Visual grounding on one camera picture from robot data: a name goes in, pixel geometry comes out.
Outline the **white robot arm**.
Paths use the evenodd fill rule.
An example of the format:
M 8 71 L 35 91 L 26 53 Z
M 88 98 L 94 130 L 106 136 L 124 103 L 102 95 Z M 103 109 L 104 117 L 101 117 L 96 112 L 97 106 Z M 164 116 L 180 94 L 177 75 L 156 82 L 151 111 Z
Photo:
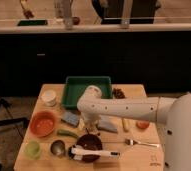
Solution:
M 100 115 L 166 125 L 164 171 L 191 171 L 191 93 L 178 98 L 104 99 L 97 86 L 88 86 L 77 102 L 85 125 Z

